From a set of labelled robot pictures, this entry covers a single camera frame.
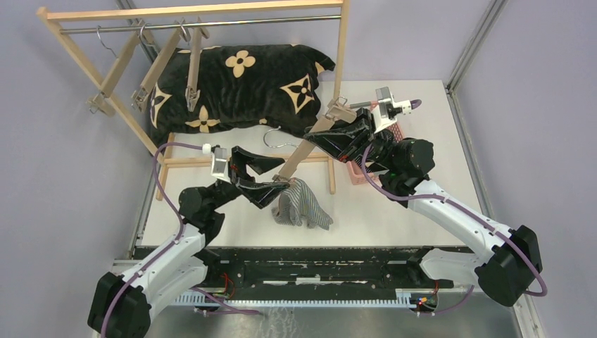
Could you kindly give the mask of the grey striped underwear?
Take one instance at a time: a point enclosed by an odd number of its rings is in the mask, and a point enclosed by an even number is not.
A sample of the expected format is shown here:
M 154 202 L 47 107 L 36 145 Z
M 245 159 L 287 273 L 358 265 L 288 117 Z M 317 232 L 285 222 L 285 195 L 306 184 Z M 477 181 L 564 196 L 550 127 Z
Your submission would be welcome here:
M 290 179 L 289 183 L 289 188 L 280 194 L 271 210 L 274 221 L 280 225 L 328 231 L 334 221 L 321 207 L 307 183 L 297 177 Z

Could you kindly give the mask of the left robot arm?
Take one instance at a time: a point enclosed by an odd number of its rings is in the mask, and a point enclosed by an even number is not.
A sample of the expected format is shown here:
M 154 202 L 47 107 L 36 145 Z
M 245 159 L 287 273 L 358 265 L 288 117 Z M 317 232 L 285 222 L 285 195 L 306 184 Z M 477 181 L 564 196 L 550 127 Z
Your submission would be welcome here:
M 152 321 L 178 296 L 203 284 L 220 281 L 221 267 L 201 260 L 203 251 L 220 233 L 225 215 L 218 208 L 242 196 L 259 209 L 271 204 L 288 182 L 259 183 L 247 170 L 263 174 L 284 164 L 280 157 L 253 154 L 239 146 L 230 152 L 204 144 L 211 156 L 213 184 L 183 189 L 172 209 L 178 230 L 144 260 L 116 275 L 107 272 L 96 286 L 87 318 L 101 337 L 144 337 Z

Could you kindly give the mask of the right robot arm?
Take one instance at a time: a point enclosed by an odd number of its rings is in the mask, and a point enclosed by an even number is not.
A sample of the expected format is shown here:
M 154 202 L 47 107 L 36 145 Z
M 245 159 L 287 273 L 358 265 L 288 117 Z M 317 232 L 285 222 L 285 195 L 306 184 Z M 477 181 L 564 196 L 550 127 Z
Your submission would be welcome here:
M 412 137 L 397 140 L 388 130 L 376 131 L 370 113 L 303 138 L 335 160 L 354 162 L 362 171 L 378 171 L 379 182 L 370 182 L 374 189 L 432 220 L 469 248 L 467 253 L 420 249 L 406 269 L 411 284 L 424 287 L 432 280 L 468 284 L 507 307 L 524 294 L 547 295 L 536 233 L 525 225 L 513 229 L 497 222 L 441 188 L 429 177 L 435 166 L 433 143 Z

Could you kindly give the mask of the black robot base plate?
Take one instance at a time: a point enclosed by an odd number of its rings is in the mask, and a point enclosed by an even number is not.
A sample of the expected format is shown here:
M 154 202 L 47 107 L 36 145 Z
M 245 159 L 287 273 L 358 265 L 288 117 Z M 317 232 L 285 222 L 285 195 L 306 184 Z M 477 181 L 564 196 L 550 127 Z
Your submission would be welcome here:
M 228 288 L 236 301 L 390 300 L 397 289 L 452 289 L 424 276 L 415 247 L 211 247 L 205 289 Z

